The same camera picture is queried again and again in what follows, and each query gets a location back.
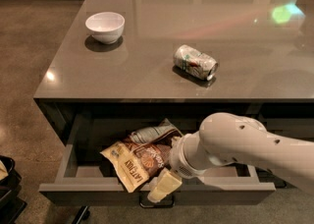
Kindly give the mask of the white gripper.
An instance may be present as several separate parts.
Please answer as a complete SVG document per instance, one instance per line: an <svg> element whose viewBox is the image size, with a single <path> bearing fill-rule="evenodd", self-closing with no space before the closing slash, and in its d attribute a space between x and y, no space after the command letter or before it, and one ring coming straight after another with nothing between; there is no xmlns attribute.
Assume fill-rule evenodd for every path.
<svg viewBox="0 0 314 224"><path fill-rule="evenodd" d="M158 203L178 189L182 178L201 176L210 168L208 153L200 143L199 133L186 134L173 141L170 151L170 166L175 172L164 168L157 178L149 183L148 200Z"/></svg>

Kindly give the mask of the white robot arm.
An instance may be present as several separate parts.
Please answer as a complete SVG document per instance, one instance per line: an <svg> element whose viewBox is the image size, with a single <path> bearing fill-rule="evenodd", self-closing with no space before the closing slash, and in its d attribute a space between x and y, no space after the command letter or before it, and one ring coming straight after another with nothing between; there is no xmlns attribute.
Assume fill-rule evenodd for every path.
<svg viewBox="0 0 314 224"><path fill-rule="evenodd" d="M206 170L232 163L268 171L302 191L314 193L314 142L269 133L257 120L214 113L199 130L173 143L170 167L150 187L148 199L157 203Z"/></svg>

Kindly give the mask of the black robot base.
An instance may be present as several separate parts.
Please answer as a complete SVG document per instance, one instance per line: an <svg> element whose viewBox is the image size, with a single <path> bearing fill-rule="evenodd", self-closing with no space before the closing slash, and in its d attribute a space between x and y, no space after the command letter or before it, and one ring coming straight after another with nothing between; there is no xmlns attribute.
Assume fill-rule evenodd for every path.
<svg viewBox="0 0 314 224"><path fill-rule="evenodd" d="M0 156L0 169L0 224L15 224L26 208L26 202L19 198L22 177L11 157Z"/></svg>

